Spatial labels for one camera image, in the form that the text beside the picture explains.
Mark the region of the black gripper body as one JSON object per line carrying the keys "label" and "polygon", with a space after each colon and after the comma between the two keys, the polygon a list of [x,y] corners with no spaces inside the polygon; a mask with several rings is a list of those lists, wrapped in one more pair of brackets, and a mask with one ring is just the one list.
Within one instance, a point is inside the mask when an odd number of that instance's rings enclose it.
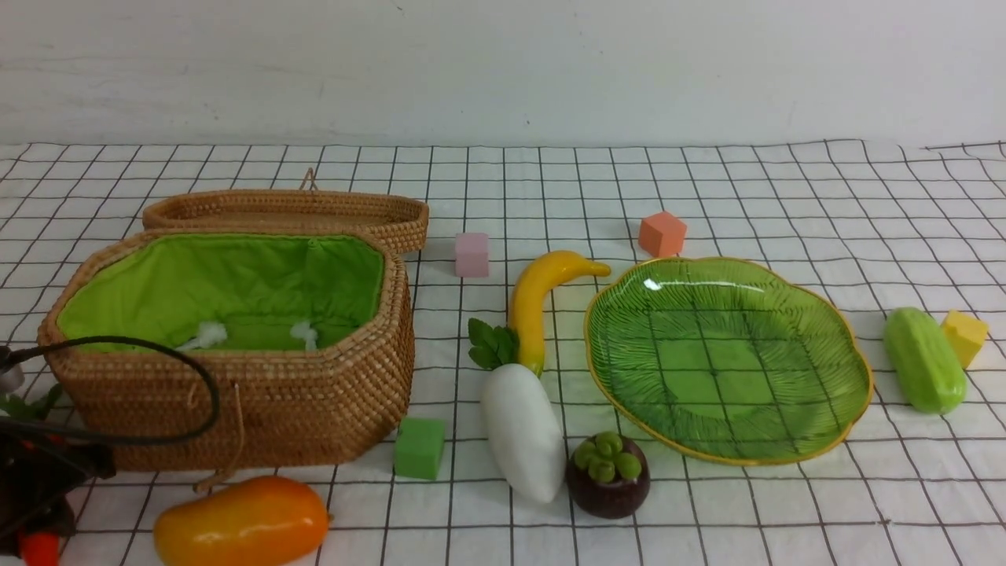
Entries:
{"label": "black gripper body", "polygon": [[96,443],[66,443],[53,436],[38,447],[15,436],[2,437],[2,556],[15,555],[21,527],[65,538],[78,534],[78,513],[66,498],[92,479],[116,474],[112,449]]}

